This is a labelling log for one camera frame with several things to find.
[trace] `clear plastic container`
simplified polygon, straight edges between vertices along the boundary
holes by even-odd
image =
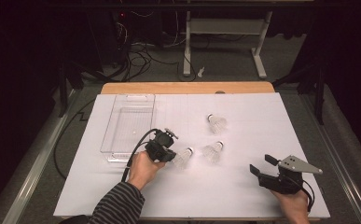
[[[113,104],[101,152],[108,161],[128,161],[154,123],[154,94],[119,94]]]

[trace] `small white object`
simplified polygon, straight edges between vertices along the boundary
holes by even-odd
[[[174,159],[172,160],[172,162],[178,168],[185,169],[192,153],[193,153],[192,147],[188,147],[185,150],[178,152],[174,157]]]
[[[198,77],[202,77],[202,73],[204,72],[204,67],[200,69],[198,72]]]
[[[223,149],[223,142],[218,141],[202,149],[203,156],[211,162],[218,162],[220,160],[220,153]]]
[[[227,126],[227,120],[213,114],[207,116],[207,120],[210,123],[210,130],[213,133],[221,133]]]

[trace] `human hand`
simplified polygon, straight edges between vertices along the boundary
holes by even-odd
[[[165,166],[165,162],[153,162],[146,151],[134,154],[128,183],[139,190],[154,179],[157,171]]]
[[[308,196],[302,190],[296,194],[281,194],[274,190],[271,193],[279,200],[282,211],[291,224],[309,223]]]

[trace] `white paper sheet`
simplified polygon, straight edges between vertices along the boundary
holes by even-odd
[[[114,98],[97,97],[54,216],[91,215],[120,181],[125,163],[107,162],[100,152]],[[168,162],[143,189],[141,218],[283,216],[273,195],[249,171],[253,164],[262,173],[277,175],[278,168],[264,161],[265,154],[307,161],[278,93],[159,94],[155,107],[155,128],[169,128],[179,136],[171,149],[193,147],[194,154],[185,170]],[[211,133],[208,114],[226,118],[228,128]],[[220,161],[210,163],[201,148],[218,140],[224,142]],[[310,217],[329,217],[313,175],[303,177],[315,193]]]

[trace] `striped shirt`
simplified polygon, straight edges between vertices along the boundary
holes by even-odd
[[[145,198],[134,185],[119,182],[99,201],[89,224],[134,224],[142,212]]]

